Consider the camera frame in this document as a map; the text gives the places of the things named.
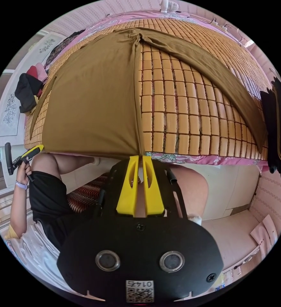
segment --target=black shorts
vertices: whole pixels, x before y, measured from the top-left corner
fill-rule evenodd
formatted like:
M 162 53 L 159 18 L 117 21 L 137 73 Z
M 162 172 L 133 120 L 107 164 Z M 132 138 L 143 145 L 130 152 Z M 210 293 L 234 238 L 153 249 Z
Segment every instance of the black shorts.
M 95 206 L 75 213 L 67 200 L 65 184 L 57 177 L 33 171 L 29 183 L 29 201 L 34 222 L 39 221 L 47 238 L 60 251 L 68 235 L 79 225 L 92 218 Z

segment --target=yellow plastic part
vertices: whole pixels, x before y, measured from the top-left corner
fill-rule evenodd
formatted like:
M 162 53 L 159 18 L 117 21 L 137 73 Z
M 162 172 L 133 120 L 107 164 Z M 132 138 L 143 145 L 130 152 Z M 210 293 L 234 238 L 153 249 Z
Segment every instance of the yellow plastic part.
M 44 146 L 43 145 L 37 145 L 37 146 L 34 146 L 33 148 L 31 148 L 30 150 L 28 150 L 26 153 L 24 153 L 21 158 L 27 156 L 29 153 L 31 153 L 32 151 L 34 151 L 35 149 L 39 148 L 40 151 L 43 150 Z
M 138 186 L 138 164 L 139 156 L 131 156 L 124 178 L 124 183 L 116 207 L 119 214 L 135 216 Z
M 157 183 L 152 160 L 149 156 L 143 156 L 143 171 L 146 216 L 163 214 L 164 205 L 161 192 Z

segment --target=white shirt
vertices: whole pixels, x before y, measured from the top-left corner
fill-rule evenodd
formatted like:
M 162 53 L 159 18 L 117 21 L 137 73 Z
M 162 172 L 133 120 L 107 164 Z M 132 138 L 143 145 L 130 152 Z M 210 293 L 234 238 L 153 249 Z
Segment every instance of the white shirt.
M 8 249 L 25 269 L 55 287 L 83 296 L 64 281 L 56 265 L 59 250 L 46 237 L 40 222 L 28 225 L 20 239 L 5 240 Z

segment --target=wristband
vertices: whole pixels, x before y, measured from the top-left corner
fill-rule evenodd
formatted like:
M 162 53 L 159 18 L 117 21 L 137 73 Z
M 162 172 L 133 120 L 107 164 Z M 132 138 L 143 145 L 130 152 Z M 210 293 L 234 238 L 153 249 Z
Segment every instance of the wristband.
M 20 183 L 18 181 L 16 181 L 16 186 L 18 186 L 19 188 L 22 188 L 23 190 L 26 190 L 28 188 L 27 185 L 24 185 L 24 184 L 22 184 L 22 183 Z

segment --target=brown sheet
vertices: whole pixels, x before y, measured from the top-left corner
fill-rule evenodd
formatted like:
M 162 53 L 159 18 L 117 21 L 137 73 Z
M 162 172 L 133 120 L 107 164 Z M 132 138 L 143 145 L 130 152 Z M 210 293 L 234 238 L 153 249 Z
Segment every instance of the brown sheet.
M 143 154 L 138 93 L 134 92 L 138 88 L 134 84 L 138 80 L 134 64 L 135 56 L 140 54 L 140 40 L 195 67 L 215 83 L 237 107 L 261 150 L 266 137 L 261 114 L 227 67 L 195 44 L 143 28 L 100 36 L 72 54 L 57 71 L 39 100 L 31 126 L 32 133 L 39 109 L 54 83 L 43 129 L 46 150 L 107 157 Z M 73 101 L 77 101 L 75 108 L 71 108 Z M 108 120 L 101 125 L 102 118 L 97 114 L 104 114 Z M 82 121 L 88 126 L 74 127 Z M 82 144 L 82 139 L 90 142 Z

